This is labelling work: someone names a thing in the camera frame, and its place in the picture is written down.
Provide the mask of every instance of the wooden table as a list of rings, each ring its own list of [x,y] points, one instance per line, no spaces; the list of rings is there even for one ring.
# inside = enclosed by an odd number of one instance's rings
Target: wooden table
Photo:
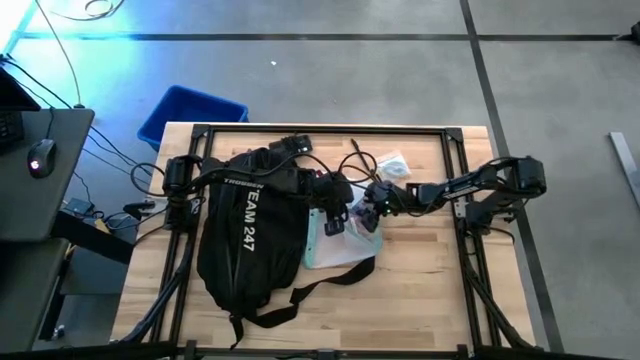
[[[164,168],[168,158],[187,153],[192,128],[192,123],[167,124],[157,159],[159,167]],[[462,127],[462,131],[471,170],[493,158],[485,127]],[[287,135],[290,134],[216,133],[212,156],[226,160]],[[313,134],[313,154],[335,169],[346,154],[353,152],[349,141],[352,137],[363,151],[376,157],[401,149],[412,172],[407,179],[411,182],[446,179],[440,140],[422,135]],[[357,157],[353,161],[361,165]],[[298,163],[301,167],[317,167],[310,159],[302,158]],[[162,192],[161,184],[162,176],[156,172],[151,190]],[[162,221],[159,216],[145,222],[139,233],[144,234]],[[421,218],[385,218],[382,224],[385,241],[373,274],[352,286],[318,286],[301,304],[298,317],[276,328],[262,329],[245,321],[245,337],[239,348],[451,351],[457,344],[471,344],[450,207]],[[166,231],[157,232],[136,247],[112,338],[129,333],[155,300],[169,235]],[[484,237],[484,244],[494,298],[522,337],[533,343],[512,241],[493,232]],[[218,308],[205,290],[195,259],[180,342],[197,340],[199,347],[228,348],[234,342],[228,313]],[[293,286],[338,275],[346,269],[301,267]],[[275,291],[265,310],[288,305],[290,294],[291,289]],[[477,303],[483,339],[488,343],[484,307],[480,300]],[[165,313],[162,339],[168,339],[173,305],[170,303]]]

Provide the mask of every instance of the computer mouse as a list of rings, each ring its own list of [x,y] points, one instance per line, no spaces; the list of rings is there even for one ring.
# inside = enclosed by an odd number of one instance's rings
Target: computer mouse
[[[36,179],[42,179],[53,172],[56,165],[56,142],[42,139],[31,145],[27,156],[29,173]]]

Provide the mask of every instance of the black backpack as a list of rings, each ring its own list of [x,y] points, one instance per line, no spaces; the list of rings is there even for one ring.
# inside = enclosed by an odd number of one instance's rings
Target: black backpack
[[[231,165],[253,171],[274,168],[282,155],[265,148],[235,156]],[[294,161],[287,167],[296,167]],[[229,311],[236,343],[242,340],[242,319],[271,328],[296,317],[299,303],[322,282],[354,284],[374,269],[374,258],[346,274],[294,289],[289,307],[258,315],[271,291],[293,282],[304,254],[309,205],[268,189],[230,184],[209,186],[209,215],[198,251],[198,274],[216,304]]]

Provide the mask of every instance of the black desk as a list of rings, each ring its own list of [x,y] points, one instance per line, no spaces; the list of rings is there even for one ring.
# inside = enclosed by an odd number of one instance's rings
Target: black desk
[[[94,113],[53,113],[50,138],[58,149],[51,175],[32,178],[26,160],[47,132],[49,110],[23,113],[25,139],[0,155],[0,353],[31,350],[43,318],[41,337],[52,331],[64,300],[57,279],[69,242],[122,263],[131,256],[131,244],[59,211]]]

